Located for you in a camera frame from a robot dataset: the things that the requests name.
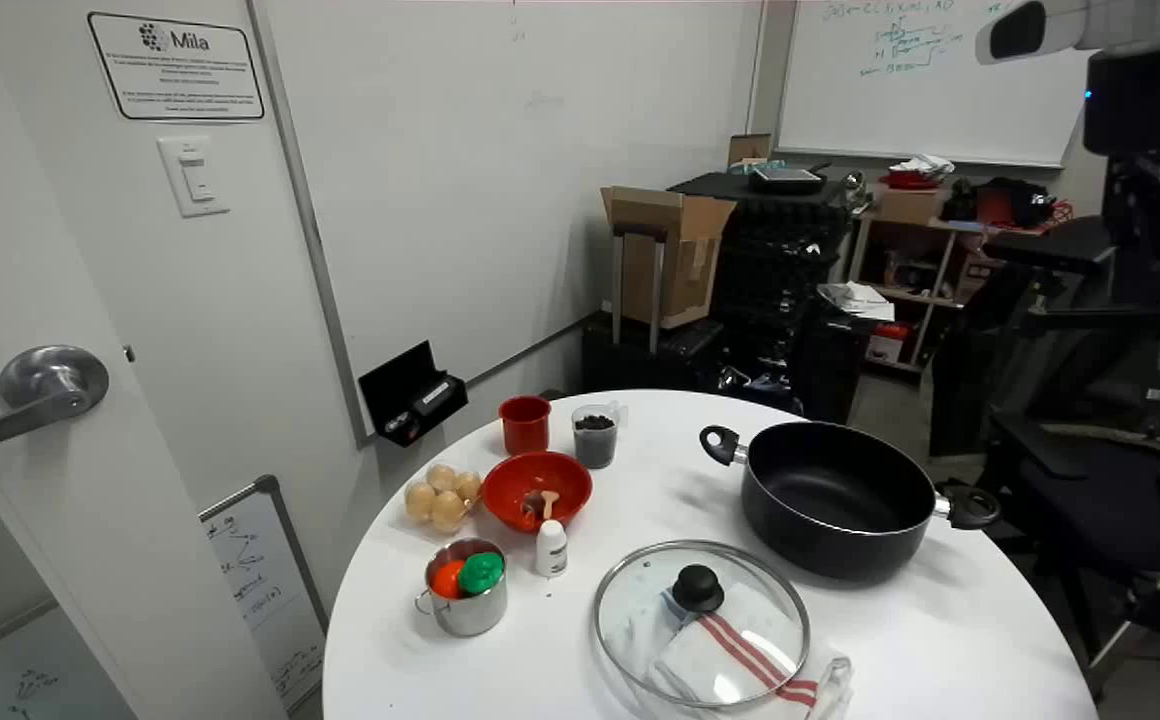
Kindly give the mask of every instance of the red bowl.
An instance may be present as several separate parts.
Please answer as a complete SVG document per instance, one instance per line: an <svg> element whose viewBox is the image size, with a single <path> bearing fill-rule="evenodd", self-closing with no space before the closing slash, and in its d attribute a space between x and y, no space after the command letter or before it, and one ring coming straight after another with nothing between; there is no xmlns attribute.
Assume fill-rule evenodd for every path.
<svg viewBox="0 0 1160 720"><path fill-rule="evenodd" d="M553 519L567 524L592 490L585 465L558 451L509 455L480 485L480 505L512 531L540 531L540 490L557 490Z"/></svg>

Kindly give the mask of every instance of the cup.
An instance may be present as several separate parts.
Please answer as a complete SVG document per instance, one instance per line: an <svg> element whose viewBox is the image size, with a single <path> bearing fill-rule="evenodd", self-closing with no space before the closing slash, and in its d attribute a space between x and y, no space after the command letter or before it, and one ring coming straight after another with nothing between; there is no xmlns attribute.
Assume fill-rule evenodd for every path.
<svg viewBox="0 0 1160 720"><path fill-rule="evenodd" d="M576 460L585 469L609 469L617 455L617 429L618 429L618 405L613 400L579 405L572 411Z"/></svg>
<svg viewBox="0 0 1160 720"><path fill-rule="evenodd" d="M449 549L438 549L426 569L425 569L425 599L421 608L433 608L435 625L451 635L480 635L488 626L501 625L505 608L509 608L509 558L505 558L505 576L480 590L480 597L438 597L433 586L433 571L445 565L445 558L466 558L476 553L494 553L505 558L505 553L488 538L454 538Z"/></svg>
<svg viewBox="0 0 1160 720"><path fill-rule="evenodd" d="M501 405L505 451L546 451L546 400L542 397L512 397Z"/></svg>

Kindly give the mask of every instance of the pot lid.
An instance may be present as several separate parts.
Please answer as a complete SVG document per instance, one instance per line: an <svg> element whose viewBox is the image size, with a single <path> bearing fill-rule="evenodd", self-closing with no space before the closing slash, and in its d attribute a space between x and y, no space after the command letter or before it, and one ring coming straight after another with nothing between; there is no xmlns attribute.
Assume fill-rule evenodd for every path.
<svg viewBox="0 0 1160 720"><path fill-rule="evenodd" d="M634 697L705 712L795 700L812 646L790 585L709 538L625 557L597 586L592 633Z"/></svg>

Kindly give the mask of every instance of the round white table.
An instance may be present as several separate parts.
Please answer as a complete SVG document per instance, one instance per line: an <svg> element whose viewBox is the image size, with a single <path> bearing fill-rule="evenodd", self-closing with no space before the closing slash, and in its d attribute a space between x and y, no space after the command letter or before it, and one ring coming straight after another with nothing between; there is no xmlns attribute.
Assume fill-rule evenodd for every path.
<svg viewBox="0 0 1160 720"><path fill-rule="evenodd" d="M713 465L696 437L730 424L745 440L790 414L696 390L603 390L625 408L617 460L592 472L592 501L572 519L564 576L532 571L532 538L493 516L458 537L509 553L509 611L473 641L445 635L417 611L425 565L445 537L417 529L395 490L364 531L337 597L322 654L322 716L634 716L601 665L587 608L618 557L658 538L725 538L788 571L812 633L853 654L848 720L1091 720L1084 675L1023 576L982 531L929 524L921 553L877 586L815 578L769 553L745 524L745 469ZM572 451L572 408L553 405L553 449ZM493 472L505 460L501 424L484 424L433 465Z"/></svg>

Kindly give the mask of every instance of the whiteboard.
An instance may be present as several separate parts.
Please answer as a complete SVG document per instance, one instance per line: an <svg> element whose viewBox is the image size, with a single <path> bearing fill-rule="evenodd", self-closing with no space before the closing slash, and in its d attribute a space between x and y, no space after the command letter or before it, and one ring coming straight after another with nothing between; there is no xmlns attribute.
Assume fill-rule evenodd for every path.
<svg viewBox="0 0 1160 720"><path fill-rule="evenodd" d="M603 182L725 164L760 0L267 0L267 21L351 373L433 341L473 380L597 311Z"/></svg>
<svg viewBox="0 0 1160 720"><path fill-rule="evenodd" d="M214 505L202 529L274 692L294 708L322 671L322 608L294 557L274 478L264 475Z"/></svg>
<svg viewBox="0 0 1160 720"><path fill-rule="evenodd" d="M1089 52L978 64L977 31L1021 0L805 0L781 147L1061 168Z"/></svg>
<svg viewBox="0 0 1160 720"><path fill-rule="evenodd" d="M131 712L68 617L49 608L0 635L0 720L131 720Z"/></svg>

